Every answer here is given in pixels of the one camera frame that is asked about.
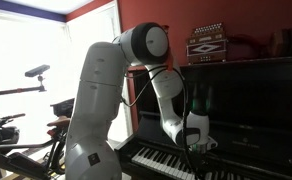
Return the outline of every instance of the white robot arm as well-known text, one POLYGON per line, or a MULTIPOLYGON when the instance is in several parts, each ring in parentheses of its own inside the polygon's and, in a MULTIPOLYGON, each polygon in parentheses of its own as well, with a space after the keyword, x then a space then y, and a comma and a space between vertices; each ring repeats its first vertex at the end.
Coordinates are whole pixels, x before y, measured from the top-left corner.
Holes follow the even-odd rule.
MULTIPOLYGON (((121 179, 121 168, 107 142, 111 122, 121 101, 124 74, 129 66, 147 69, 162 66, 169 53, 165 31, 156 23, 136 26, 113 43, 93 44, 83 65, 80 83, 66 141, 66 179, 121 179)), ((155 76, 161 68, 150 72, 155 76)), ((161 113, 161 126, 178 145, 182 145, 182 119, 171 99, 182 90, 182 80, 175 71, 162 71, 153 78, 161 113)), ((207 116, 190 113, 187 118, 187 144, 207 149, 207 116)))

